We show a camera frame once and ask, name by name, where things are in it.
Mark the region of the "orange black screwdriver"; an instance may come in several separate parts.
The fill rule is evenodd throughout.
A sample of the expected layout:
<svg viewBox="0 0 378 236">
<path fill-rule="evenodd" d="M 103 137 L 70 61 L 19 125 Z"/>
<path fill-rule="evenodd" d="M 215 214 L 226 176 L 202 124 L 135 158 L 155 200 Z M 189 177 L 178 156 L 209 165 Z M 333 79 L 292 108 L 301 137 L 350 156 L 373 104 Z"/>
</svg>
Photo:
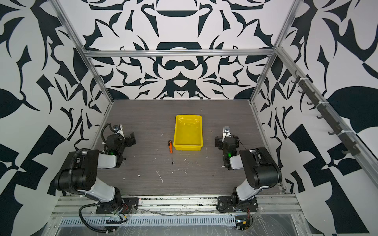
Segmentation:
<svg viewBox="0 0 378 236">
<path fill-rule="evenodd" d="M 168 146 L 169 146 L 169 153 L 171 155 L 171 163 L 172 165 L 174 164 L 174 160 L 173 160 L 173 143 L 171 140 L 168 141 Z"/>
</svg>

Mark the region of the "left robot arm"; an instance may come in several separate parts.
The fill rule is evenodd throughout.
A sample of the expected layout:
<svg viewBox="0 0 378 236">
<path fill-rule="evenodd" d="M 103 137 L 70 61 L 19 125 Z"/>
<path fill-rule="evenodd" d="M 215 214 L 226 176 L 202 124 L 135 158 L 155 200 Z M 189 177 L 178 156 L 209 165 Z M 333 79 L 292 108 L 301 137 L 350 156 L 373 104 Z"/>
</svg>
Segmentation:
<svg viewBox="0 0 378 236">
<path fill-rule="evenodd" d="M 136 144 L 135 134 L 124 137 L 114 133 L 105 140 L 105 150 L 82 148 L 68 154 L 63 166 L 54 178 L 54 186 L 59 191 L 84 196 L 99 203 L 120 205 L 122 197 L 119 189 L 103 182 L 98 176 L 99 169 L 121 167 L 125 158 L 125 148 Z"/>
</svg>

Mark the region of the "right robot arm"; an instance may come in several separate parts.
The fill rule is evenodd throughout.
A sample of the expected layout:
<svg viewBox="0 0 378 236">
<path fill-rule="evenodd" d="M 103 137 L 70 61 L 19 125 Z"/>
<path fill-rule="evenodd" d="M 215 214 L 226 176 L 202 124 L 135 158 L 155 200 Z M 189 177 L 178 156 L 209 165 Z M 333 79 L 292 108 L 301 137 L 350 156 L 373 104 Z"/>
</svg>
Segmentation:
<svg viewBox="0 0 378 236">
<path fill-rule="evenodd" d="M 252 200 L 260 191 L 275 187 L 282 173 L 265 147 L 242 149 L 236 136 L 216 137 L 215 147 L 223 152 L 223 164 L 228 170 L 244 170 L 245 180 L 235 187 L 231 200 L 234 206 Z"/>
</svg>

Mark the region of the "yellow plastic bin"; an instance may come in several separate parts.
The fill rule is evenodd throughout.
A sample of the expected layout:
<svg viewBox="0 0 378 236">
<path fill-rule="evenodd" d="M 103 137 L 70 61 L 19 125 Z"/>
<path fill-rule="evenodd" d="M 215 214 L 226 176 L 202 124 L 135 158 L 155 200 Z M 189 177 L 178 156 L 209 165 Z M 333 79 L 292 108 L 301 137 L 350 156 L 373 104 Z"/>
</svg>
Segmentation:
<svg viewBox="0 0 378 236">
<path fill-rule="evenodd" d="M 173 146 L 177 151 L 201 151 L 203 147 L 202 116 L 176 116 Z"/>
</svg>

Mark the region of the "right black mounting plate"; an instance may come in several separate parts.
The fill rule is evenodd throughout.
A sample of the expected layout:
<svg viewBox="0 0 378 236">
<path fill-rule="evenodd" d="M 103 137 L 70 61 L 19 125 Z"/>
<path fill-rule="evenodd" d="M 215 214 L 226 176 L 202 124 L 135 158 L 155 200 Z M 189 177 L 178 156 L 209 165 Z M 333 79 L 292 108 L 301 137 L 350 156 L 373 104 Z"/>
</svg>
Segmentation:
<svg viewBox="0 0 378 236">
<path fill-rule="evenodd" d="M 232 197 L 217 198 L 216 210 L 220 213 L 236 213 L 236 212 L 258 212 L 258 203 L 256 198 L 248 201 L 236 201 Z"/>
</svg>

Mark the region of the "black mounting plate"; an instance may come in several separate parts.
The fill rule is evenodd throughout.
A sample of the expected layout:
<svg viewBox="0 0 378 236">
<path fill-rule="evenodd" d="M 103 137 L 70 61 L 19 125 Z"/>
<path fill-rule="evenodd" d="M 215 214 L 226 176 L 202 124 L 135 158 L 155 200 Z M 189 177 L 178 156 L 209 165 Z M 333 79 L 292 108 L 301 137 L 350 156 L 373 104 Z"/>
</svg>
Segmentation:
<svg viewBox="0 0 378 236">
<path fill-rule="evenodd" d="M 256 198 L 248 201 L 236 201 L 232 197 L 217 198 L 216 210 L 220 213 L 236 213 L 236 212 L 258 212 L 258 203 Z"/>
<path fill-rule="evenodd" d="M 129 214 L 132 211 L 138 209 L 139 198 L 138 197 L 126 197 L 122 198 L 121 201 L 99 203 L 96 209 L 96 214 L 111 214 L 117 211 L 120 214 Z"/>
</svg>

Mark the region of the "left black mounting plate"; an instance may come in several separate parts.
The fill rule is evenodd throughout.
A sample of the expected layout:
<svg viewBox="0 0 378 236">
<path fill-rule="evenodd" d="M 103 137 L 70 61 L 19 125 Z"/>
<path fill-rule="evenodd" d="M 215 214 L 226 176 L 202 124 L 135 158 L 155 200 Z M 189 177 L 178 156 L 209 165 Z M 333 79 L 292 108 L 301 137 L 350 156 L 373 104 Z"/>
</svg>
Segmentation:
<svg viewBox="0 0 378 236">
<path fill-rule="evenodd" d="M 111 214 L 117 211 L 120 214 L 129 214 L 132 211 L 138 209 L 139 198 L 138 197 L 126 197 L 122 198 L 121 201 L 99 203 L 96 209 L 96 214 Z"/>
</svg>

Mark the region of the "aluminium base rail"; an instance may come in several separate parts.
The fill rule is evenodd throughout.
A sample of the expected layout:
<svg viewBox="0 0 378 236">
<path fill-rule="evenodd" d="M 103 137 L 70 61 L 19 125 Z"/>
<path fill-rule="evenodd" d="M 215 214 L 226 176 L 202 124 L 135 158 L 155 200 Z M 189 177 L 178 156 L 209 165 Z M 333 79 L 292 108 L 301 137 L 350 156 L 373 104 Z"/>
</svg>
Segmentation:
<svg viewBox="0 0 378 236">
<path fill-rule="evenodd" d="M 233 207 L 231 201 L 218 201 L 217 195 L 192 196 L 127 196 L 125 203 L 120 207 L 121 214 L 146 215 L 189 215 L 189 214 L 218 214 L 218 210 L 225 213 L 238 212 L 260 214 L 302 214 L 302 208 L 295 195 L 289 194 L 262 194 L 256 195 L 253 200 Z"/>
</svg>

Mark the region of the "black wall hook rail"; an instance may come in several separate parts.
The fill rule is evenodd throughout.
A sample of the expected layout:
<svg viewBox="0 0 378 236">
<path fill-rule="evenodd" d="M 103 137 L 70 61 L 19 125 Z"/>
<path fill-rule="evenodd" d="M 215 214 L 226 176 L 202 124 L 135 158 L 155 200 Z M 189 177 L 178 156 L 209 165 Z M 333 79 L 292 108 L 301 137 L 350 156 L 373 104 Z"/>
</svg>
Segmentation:
<svg viewBox="0 0 378 236">
<path fill-rule="evenodd" d="M 361 153 L 357 146 L 356 140 L 352 137 L 352 131 L 342 123 L 341 118 L 337 115 L 336 111 L 332 108 L 330 103 L 320 94 L 309 78 L 301 77 L 295 72 L 295 80 L 293 83 L 297 84 L 302 90 L 300 94 L 305 94 L 310 102 L 309 106 L 315 107 L 320 113 L 317 119 L 324 119 L 330 126 L 331 131 L 329 135 L 336 135 L 345 146 L 343 154 L 351 154 L 356 156 Z"/>
</svg>

